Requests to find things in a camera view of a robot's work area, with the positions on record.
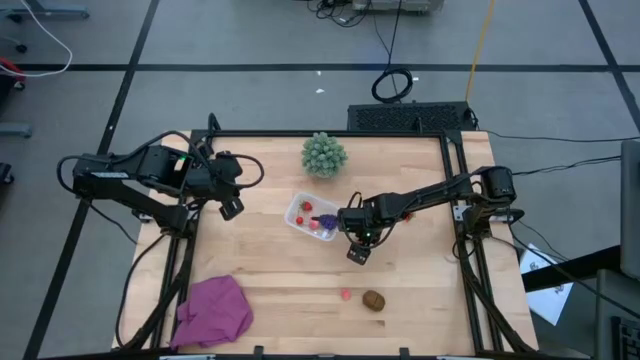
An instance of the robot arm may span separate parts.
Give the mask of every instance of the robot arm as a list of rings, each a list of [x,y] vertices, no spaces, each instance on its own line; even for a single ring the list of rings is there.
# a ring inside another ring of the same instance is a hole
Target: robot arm
[[[219,125],[213,114],[209,117],[206,136],[193,142],[184,134],[168,131],[146,142],[126,155],[67,156],[58,163],[58,180],[68,191],[85,200],[114,200],[132,209],[136,216],[152,217],[163,233],[187,237],[188,217],[194,206],[165,205],[127,186],[136,181],[147,188],[175,198],[192,198],[197,207],[209,200],[221,203],[220,213],[230,220],[244,210],[240,189],[259,183],[264,176],[260,162],[250,156],[218,152],[215,158],[211,141]],[[161,138],[175,135],[189,144],[183,152],[162,145],[152,145]],[[252,184],[237,184],[242,174],[237,158],[254,161],[260,169],[260,178]],[[66,160],[77,159],[73,169],[73,186],[62,181],[61,168]]]
[[[473,190],[471,177],[480,176],[482,192]],[[347,257],[364,265],[374,249],[387,239],[398,221],[409,214],[447,203],[466,200],[472,204],[465,211],[465,226],[472,229],[481,218],[490,216],[496,209],[509,206],[516,199],[511,171],[505,167],[482,167],[471,174],[460,174],[405,194],[384,193],[364,200],[358,207],[338,210],[338,229],[347,235],[351,247]],[[382,230],[388,228],[382,237]]]

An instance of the white paper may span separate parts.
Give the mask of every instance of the white paper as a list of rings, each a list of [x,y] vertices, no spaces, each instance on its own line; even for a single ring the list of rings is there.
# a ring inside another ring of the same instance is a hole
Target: white paper
[[[529,244],[529,248],[544,256],[544,254],[542,254],[535,245]],[[557,262],[552,258],[548,256],[544,257],[553,264],[557,264]],[[525,274],[529,271],[541,269],[547,266],[549,266],[549,263],[533,252],[525,250],[524,255],[520,260],[520,273]],[[527,303],[529,304],[529,308],[555,326],[558,323],[558,319],[560,319],[560,314],[562,314],[562,309],[564,308],[564,304],[567,302],[572,286],[573,283],[567,283],[554,288],[527,293]]]

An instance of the white cable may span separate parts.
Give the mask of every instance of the white cable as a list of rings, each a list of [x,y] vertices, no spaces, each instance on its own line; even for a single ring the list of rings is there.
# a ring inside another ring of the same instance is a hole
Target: white cable
[[[65,50],[67,50],[67,52],[69,53],[69,60],[67,61],[67,64],[62,69],[56,70],[56,71],[52,71],[52,72],[48,72],[48,73],[41,73],[41,74],[23,74],[23,73],[18,73],[18,72],[15,72],[15,71],[7,69],[6,67],[2,66],[2,64],[0,64],[0,69],[8,72],[9,74],[12,74],[12,75],[15,75],[15,76],[24,76],[24,77],[44,77],[44,76],[49,76],[49,75],[57,75],[57,74],[61,74],[61,73],[65,72],[69,68],[69,65],[71,65],[71,61],[73,60],[73,52],[71,52],[71,50],[67,47],[67,45],[63,44],[62,41],[58,40],[57,37],[53,36],[53,34],[49,32],[49,30],[45,29],[44,26],[42,26],[42,24],[40,24],[40,21],[38,21],[38,19],[36,18],[35,14],[33,13],[33,11],[31,11],[31,8],[29,7],[29,5],[27,5],[27,3],[24,0],[20,0],[20,2],[27,9],[29,14],[31,14],[31,17],[33,18],[33,21],[35,21],[36,24],[38,24],[40,29],[42,29],[42,31],[44,31],[53,40],[55,40],[58,44],[60,44],[60,46],[62,46]]]

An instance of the floor tile line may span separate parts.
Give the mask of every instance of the floor tile line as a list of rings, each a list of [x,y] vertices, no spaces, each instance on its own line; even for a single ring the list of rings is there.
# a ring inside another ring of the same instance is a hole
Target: floor tile line
[[[607,39],[605,38],[604,33],[600,28],[600,24],[598,24],[598,20],[596,19],[596,16],[593,13],[593,10],[591,9],[591,5],[589,5],[589,2],[587,0],[579,0],[579,3],[580,3],[580,7],[582,7],[582,11],[584,12],[585,17],[587,18],[587,22],[589,23],[589,26],[591,27],[591,31],[593,32],[593,35],[595,36],[596,41],[598,42],[598,46],[602,51],[602,55],[604,56],[605,60],[607,61],[607,64],[611,68],[611,74],[613,75],[616,85],[620,90],[620,95],[622,95],[622,99],[627,105],[629,114],[631,115],[631,118],[633,119],[633,122],[636,124],[636,127],[638,128],[638,130],[640,130],[640,109],[638,108],[638,103],[636,102],[635,96],[633,95],[633,93],[631,92],[631,89],[629,88],[629,84],[627,83],[627,80],[624,78],[624,74],[622,73],[623,68],[621,68],[618,65],[618,62],[616,61],[616,58],[613,55],[611,48],[609,47],[609,43],[607,42]],[[626,68],[629,70],[634,70],[634,69],[637,70],[639,67],[633,65],[631,67],[626,67]]]
[[[49,71],[60,64],[19,64],[25,71]],[[300,63],[300,64],[138,64],[135,71],[156,72],[272,72],[272,71],[381,71],[386,63]],[[413,71],[467,72],[471,64],[393,64]],[[127,64],[74,64],[68,71],[126,71]],[[625,71],[640,72],[640,65],[626,65]],[[552,72],[589,73],[611,72],[609,65],[586,64],[481,64],[478,72]]]
[[[114,101],[113,108],[109,116],[109,121],[107,122],[102,140],[100,141],[98,153],[106,153],[109,145],[111,144],[115,128],[118,124],[120,114],[122,113],[122,108],[129,93],[129,88],[131,87],[131,82],[133,80],[133,75],[135,74],[136,65],[140,61],[140,56],[142,55],[142,50],[147,40],[149,29],[151,28],[151,23],[153,21],[153,17],[155,16],[159,2],[160,0],[151,0],[151,2],[149,3],[147,14],[142,23],[140,33],[138,34],[138,39],[134,46],[133,53],[131,54],[131,59],[129,60],[127,70],[118,91],[118,95],[116,96],[116,99]],[[51,322],[51,317],[53,316],[53,312],[55,311],[56,303],[58,302],[60,292],[62,291],[62,286],[64,285],[67,272],[69,271],[73,253],[75,252],[76,245],[78,244],[78,240],[80,239],[80,233],[82,232],[84,222],[87,218],[88,209],[89,206],[86,202],[83,201],[78,204],[78,209],[76,210],[76,213],[73,217],[71,228],[69,229],[69,233],[67,234],[67,238],[62,248],[62,253],[60,254],[60,258],[58,259],[53,277],[51,279],[51,282],[49,283],[47,293],[42,302],[40,312],[38,313],[38,318],[36,319],[34,328],[31,332],[31,335],[29,336],[29,342],[27,343],[23,359],[32,360],[38,358],[40,348],[42,347],[42,342],[44,341],[44,338],[47,334],[47,328],[49,327],[49,323]]]

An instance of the yellow cable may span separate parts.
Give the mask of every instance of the yellow cable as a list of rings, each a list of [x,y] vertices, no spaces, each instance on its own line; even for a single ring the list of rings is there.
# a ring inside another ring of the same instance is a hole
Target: yellow cable
[[[484,45],[484,36],[487,34],[489,23],[491,23],[491,16],[493,16],[493,6],[496,4],[496,0],[491,0],[489,3],[489,12],[487,17],[484,18],[484,24],[482,24],[482,32],[480,33],[480,40],[476,47],[476,53],[473,55],[473,63],[471,64],[471,73],[469,74],[469,81],[467,82],[467,92],[464,95],[464,101],[469,102],[469,96],[471,95],[471,88],[473,88],[473,77],[476,74],[476,64],[482,53],[482,46]]]

